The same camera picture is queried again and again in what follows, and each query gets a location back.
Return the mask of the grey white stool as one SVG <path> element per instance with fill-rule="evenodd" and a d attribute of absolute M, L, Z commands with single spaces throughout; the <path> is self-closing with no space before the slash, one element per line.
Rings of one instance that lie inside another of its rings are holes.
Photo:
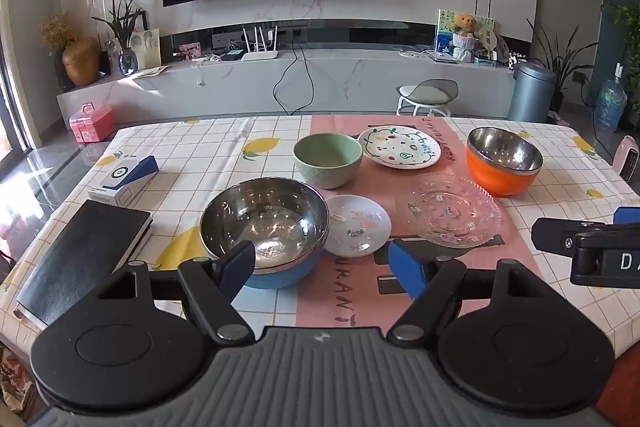
<path fill-rule="evenodd" d="M 431 116 L 449 117 L 449 104 L 459 95 L 458 84 L 452 79 L 427 79 L 419 84 L 397 87 L 396 91 L 397 116 L 406 106 L 412 106 L 414 116 L 424 109 Z"/>

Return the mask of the small white sticker dish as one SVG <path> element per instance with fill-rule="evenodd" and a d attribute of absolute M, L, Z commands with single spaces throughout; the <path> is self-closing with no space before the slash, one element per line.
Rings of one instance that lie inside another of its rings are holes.
<path fill-rule="evenodd" d="M 326 200 L 330 213 L 324 249 L 341 258 L 372 255 L 390 239 L 392 221 L 385 209 L 359 195 L 334 195 Z"/>

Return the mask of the blue water bottle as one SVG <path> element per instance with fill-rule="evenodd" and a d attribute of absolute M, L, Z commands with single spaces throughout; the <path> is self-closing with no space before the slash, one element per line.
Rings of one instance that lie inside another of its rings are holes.
<path fill-rule="evenodd" d="M 622 83 L 624 66 L 616 64 L 614 77 L 602 83 L 594 111 L 594 121 L 599 128 L 616 131 L 628 98 Z"/>

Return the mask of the green ceramic bowl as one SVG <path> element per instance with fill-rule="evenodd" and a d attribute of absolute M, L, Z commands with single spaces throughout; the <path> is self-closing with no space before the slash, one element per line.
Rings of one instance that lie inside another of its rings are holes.
<path fill-rule="evenodd" d="M 315 133 L 295 143 L 293 156 L 297 172 L 307 183 L 333 190 L 355 178 L 363 148 L 347 134 Z"/>

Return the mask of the lemon pattern tablecloth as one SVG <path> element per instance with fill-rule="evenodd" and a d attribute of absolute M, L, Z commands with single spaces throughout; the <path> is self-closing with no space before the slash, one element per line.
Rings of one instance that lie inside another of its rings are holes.
<path fill-rule="evenodd" d="M 1 287 L 1 339 L 26 358 L 38 335 L 22 317 L 16 296 L 32 270 L 85 202 L 90 187 L 127 156 L 153 156 L 158 173 L 134 199 L 149 211 L 153 228 L 140 258 L 195 249 L 196 227 L 208 202 L 225 188 L 260 176 L 296 176 L 293 147 L 311 133 L 357 135 L 390 116 L 303 116 L 219 118 L 146 124 L 119 131 L 105 154 L 76 184 Z M 539 274 L 610 337 L 617 353 L 639 339 L 639 295 L 631 289 L 578 287 L 570 281 L 570 262 L 536 251 L 530 230 L 541 217 L 610 221 L 620 207 L 639 202 L 638 195 L 573 129 L 551 124 L 507 122 L 512 131 L 539 148 L 544 167 L 524 193 L 501 202 L 498 243 L 470 251 L 473 268 L 490 268 L 513 257 Z M 404 295 L 381 295 L 378 280 L 385 265 L 371 258 L 345 261 L 323 257 L 314 273 L 298 286 L 278 291 L 242 291 L 235 306 L 255 331 L 266 325 L 390 325 L 390 316 L 407 302 Z"/>

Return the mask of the white blue box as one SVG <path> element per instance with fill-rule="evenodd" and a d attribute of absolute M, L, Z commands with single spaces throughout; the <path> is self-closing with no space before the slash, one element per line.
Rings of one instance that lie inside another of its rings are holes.
<path fill-rule="evenodd" d="M 129 206 L 158 173 L 154 156 L 122 158 L 95 186 L 88 196 L 95 202 L 117 207 Z"/>

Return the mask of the white wifi router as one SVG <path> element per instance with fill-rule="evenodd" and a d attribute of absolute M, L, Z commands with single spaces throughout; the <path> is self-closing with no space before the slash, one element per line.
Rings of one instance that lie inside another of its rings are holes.
<path fill-rule="evenodd" d="M 265 30 L 262 26 L 254 26 L 253 31 L 243 29 L 245 53 L 242 62 L 270 61 L 278 57 L 278 28 Z"/>

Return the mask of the pink storage case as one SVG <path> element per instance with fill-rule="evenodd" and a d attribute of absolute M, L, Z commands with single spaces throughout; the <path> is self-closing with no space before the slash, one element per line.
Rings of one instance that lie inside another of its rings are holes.
<path fill-rule="evenodd" d="M 86 103 L 70 116 L 70 131 L 79 144 L 105 141 L 115 130 L 115 118 L 111 106 Z"/>

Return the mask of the orange steel bowl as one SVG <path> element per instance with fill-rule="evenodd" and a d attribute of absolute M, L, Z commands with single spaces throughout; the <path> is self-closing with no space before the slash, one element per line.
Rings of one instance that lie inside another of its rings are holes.
<path fill-rule="evenodd" d="M 544 165 L 540 150 L 517 134 L 495 127 L 473 129 L 466 139 L 466 165 L 489 194 L 509 197 L 531 186 Z"/>

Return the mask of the blue steel bowl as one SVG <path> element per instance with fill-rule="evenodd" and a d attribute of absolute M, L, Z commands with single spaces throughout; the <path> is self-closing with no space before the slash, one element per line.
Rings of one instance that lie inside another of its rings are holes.
<path fill-rule="evenodd" d="M 251 179 L 227 188 L 201 215 L 201 241 L 220 259 L 242 242 L 255 248 L 255 269 L 246 285 L 278 289 L 314 271 L 329 235 L 326 200 L 293 179 Z"/>

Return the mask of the grey trash bin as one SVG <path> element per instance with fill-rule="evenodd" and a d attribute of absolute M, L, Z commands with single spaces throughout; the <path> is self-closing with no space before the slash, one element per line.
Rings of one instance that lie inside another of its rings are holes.
<path fill-rule="evenodd" d="M 514 66 L 513 79 L 514 90 L 508 118 L 543 124 L 547 120 L 555 89 L 555 73 L 531 62 L 521 62 Z"/>

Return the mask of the white fruit pattern plate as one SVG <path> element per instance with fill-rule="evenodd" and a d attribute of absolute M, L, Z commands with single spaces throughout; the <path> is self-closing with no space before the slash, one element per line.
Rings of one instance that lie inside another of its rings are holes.
<path fill-rule="evenodd" d="M 399 124 L 374 126 L 358 136 L 363 155 L 378 165 L 398 170 L 432 167 L 442 157 L 438 142 L 427 133 Z"/>

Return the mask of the tall floor plant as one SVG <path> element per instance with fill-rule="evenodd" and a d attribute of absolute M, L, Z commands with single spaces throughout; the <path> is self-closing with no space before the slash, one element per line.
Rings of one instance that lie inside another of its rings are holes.
<path fill-rule="evenodd" d="M 577 25 L 564 46 L 560 46 L 558 37 L 551 39 L 542 26 L 536 28 L 530 20 L 527 20 L 527 23 L 533 31 L 535 42 L 541 47 L 542 54 L 544 54 L 543 58 L 535 58 L 535 62 L 549 69 L 550 72 L 553 72 L 555 75 L 555 84 L 549 110 L 553 113 L 559 113 L 559 109 L 564 101 L 563 88 L 566 80 L 570 79 L 575 72 L 585 72 L 585 70 L 593 69 L 592 64 L 579 61 L 579 55 L 582 54 L 582 52 L 595 48 L 598 42 L 584 44 L 583 46 L 575 48 L 573 43 L 579 30 L 579 25 Z"/>

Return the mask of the framed photo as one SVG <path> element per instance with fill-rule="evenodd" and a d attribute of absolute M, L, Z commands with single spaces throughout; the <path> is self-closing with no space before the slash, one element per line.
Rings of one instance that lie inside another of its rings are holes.
<path fill-rule="evenodd" d="M 138 69 L 160 67 L 160 31 L 157 28 L 135 31 L 129 41 L 130 48 L 136 54 Z"/>

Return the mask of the clear glass plate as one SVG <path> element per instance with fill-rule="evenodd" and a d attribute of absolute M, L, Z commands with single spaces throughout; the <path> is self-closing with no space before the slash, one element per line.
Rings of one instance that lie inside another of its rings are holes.
<path fill-rule="evenodd" d="M 450 172 L 418 176 L 396 197 L 396 209 L 412 234 L 454 249 L 485 245 L 501 225 L 495 199 L 475 182 Z"/>

